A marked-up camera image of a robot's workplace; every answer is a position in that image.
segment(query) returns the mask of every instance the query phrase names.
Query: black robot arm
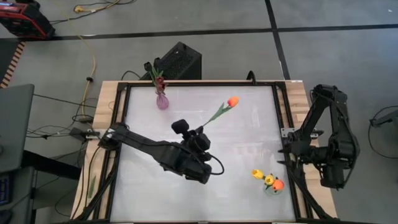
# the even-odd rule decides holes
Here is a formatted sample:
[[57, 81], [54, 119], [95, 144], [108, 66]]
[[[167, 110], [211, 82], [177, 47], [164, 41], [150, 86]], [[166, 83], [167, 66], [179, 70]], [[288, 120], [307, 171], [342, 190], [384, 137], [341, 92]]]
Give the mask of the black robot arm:
[[[288, 133], [285, 148], [300, 164], [313, 164], [320, 172], [321, 185], [340, 189], [345, 186], [359, 155], [359, 145], [351, 132], [347, 95], [335, 86], [317, 85], [312, 91], [312, 106], [299, 130]], [[323, 111], [329, 107], [332, 134], [328, 145], [313, 147], [311, 133]], [[349, 169], [344, 177], [343, 170]]]
[[153, 141], [134, 133], [126, 125], [111, 126], [99, 142], [99, 146], [114, 150], [127, 144], [146, 154], [151, 155], [163, 168], [178, 175], [185, 175], [187, 180], [197, 180], [207, 183], [211, 166], [206, 161], [211, 159], [208, 152], [210, 140], [203, 134], [203, 128], [188, 131], [189, 125], [185, 120], [173, 123], [172, 128], [177, 134], [183, 134], [181, 143], [167, 141]]

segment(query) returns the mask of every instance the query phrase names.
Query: red equipment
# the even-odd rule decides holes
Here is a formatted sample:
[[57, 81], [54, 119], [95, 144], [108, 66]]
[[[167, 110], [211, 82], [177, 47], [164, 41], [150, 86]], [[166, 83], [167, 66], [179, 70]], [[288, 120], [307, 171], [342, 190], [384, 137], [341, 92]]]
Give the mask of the red equipment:
[[0, 2], [0, 23], [17, 37], [50, 39], [55, 29], [31, 4]]

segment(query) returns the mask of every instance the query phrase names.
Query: concrete floor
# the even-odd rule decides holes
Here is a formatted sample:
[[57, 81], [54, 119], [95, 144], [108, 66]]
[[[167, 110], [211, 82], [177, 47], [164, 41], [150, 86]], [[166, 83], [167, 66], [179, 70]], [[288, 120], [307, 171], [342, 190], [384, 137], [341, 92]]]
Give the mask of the concrete floor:
[[[73, 16], [75, 4], [96, 0], [62, 1]], [[42, 12], [49, 20], [62, 19], [55, 1], [43, 0]], [[388, 0], [272, 0], [278, 27], [360, 26], [398, 24], [398, 2]], [[80, 34], [122, 34], [203, 29], [270, 28], [263, 0], [138, 0], [115, 6], [73, 24]], [[75, 35], [67, 23], [55, 25], [58, 35]], [[319, 83], [336, 85], [348, 95], [351, 127], [361, 146], [356, 169], [345, 189], [333, 191], [339, 218], [357, 222], [395, 223], [398, 207], [398, 162], [377, 156], [367, 137], [369, 119], [379, 109], [398, 105], [398, 29], [336, 30], [280, 33], [290, 77], [303, 80], [307, 91]], [[12, 37], [0, 27], [0, 37]], [[282, 80], [272, 33], [190, 35], [95, 39], [87, 43], [95, 51], [98, 69], [89, 97], [97, 97], [101, 82], [119, 80], [126, 70], [144, 73], [143, 64], [163, 56], [182, 41], [203, 54], [203, 79], [244, 79], [253, 70], [258, 79]], [[33, 83], [42, 95], [80, 102], [85, 77], [91, 70], [90, 52], [80, 40], [28, 42], [11, 86]], [[54, 124], [67, 126], [76, 106], [34, 98], [30, 127]], [[317, 128], [326, 130], [320, 143], [326, 144], [330, 122], [323, 116]], [[398, 156], [397, 130], [387, 124], [373, 130], [374, 146]], [[29, 139], [27, 150], [58, 156], [76, 151], [80, 143], [72, 138]], [[53, 177], [42, 177], [43, 183]], [[41, 203], [58, 199], [76, 187], [60, 180], [46, 189], [51, 192]], [[69, 214], [71, 196], [60, 209]], [[39, 210], [37, 223], [60, 222], [52, 207]]]

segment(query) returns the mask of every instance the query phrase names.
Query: glass vase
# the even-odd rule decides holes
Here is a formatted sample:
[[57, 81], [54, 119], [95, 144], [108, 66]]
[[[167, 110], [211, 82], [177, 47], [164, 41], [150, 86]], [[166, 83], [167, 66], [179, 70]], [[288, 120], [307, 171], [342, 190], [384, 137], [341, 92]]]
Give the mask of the glass vase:
[[159, 109], [166, 110], [169, 107], [169, 99], [164, 94], [157, 93], [156, 105]]

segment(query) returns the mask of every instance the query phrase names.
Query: black speaker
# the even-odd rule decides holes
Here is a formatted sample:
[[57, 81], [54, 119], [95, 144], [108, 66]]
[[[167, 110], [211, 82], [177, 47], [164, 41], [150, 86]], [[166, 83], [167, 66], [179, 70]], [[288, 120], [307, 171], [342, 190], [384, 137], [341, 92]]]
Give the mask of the black speaker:
[[[163, 71], [166, 80], [201, 80], [201, 53], [178, 42], [162, 58], [155, 59], [154, 67]], [[151, 80], [149, 72], [140, 80]]]

